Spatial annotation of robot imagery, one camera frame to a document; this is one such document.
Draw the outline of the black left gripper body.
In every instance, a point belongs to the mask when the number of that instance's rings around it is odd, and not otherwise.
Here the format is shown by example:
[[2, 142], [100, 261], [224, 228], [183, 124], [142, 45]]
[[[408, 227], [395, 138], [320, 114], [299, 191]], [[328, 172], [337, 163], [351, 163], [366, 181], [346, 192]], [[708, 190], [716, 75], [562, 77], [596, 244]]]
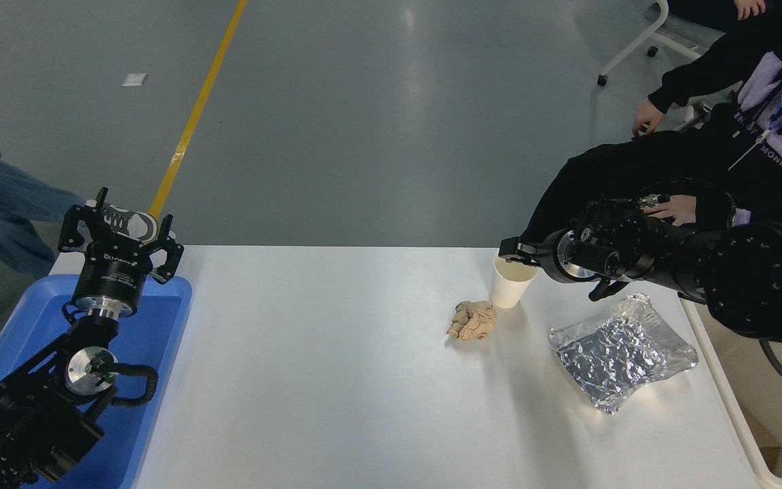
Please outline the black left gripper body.
[[90, 239], [72, 296], [75, 306], [95, 306], [103, 300], [138, 306], [151, 269], [143, 242], [99, 230], [91, 232]]

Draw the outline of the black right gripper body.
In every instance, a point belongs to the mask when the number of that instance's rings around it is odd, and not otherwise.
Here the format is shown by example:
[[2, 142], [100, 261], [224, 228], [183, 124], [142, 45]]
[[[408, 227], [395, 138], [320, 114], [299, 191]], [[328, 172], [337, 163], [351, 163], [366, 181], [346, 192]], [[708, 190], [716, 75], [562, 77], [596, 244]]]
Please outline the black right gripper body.
[[558, 283], [575, 283], [576, 276], [567, 272], [563, 266], [564, 253], [561, 251], [563, 239], [570, 230], [556, 231], [546, 236], [539, 245], [539, 264], [549, 278]]

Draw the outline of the person's left hand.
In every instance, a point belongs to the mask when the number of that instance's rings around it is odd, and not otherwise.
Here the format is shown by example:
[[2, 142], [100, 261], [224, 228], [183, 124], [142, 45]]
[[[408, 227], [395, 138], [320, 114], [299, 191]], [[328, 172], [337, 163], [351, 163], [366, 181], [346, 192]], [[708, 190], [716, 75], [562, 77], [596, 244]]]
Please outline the person's left hand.
[[667, 203], [660, 203], [644, 210], [645, 215], [655, 219], [670, 219], [671, 225], [692, 225], [697, 222], [697, 198], [689, 195], [674, 195]]

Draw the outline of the person's right hand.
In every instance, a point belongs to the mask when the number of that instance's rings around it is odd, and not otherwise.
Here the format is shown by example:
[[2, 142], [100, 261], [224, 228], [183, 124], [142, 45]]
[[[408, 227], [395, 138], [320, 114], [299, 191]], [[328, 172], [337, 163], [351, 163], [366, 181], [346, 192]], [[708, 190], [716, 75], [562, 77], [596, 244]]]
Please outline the person's right hand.
[[633, 124], [633, 137], [651, 135], [664, 120], [665, 112], [657, 108], [648, 98], [644, 98], [636, 109]]

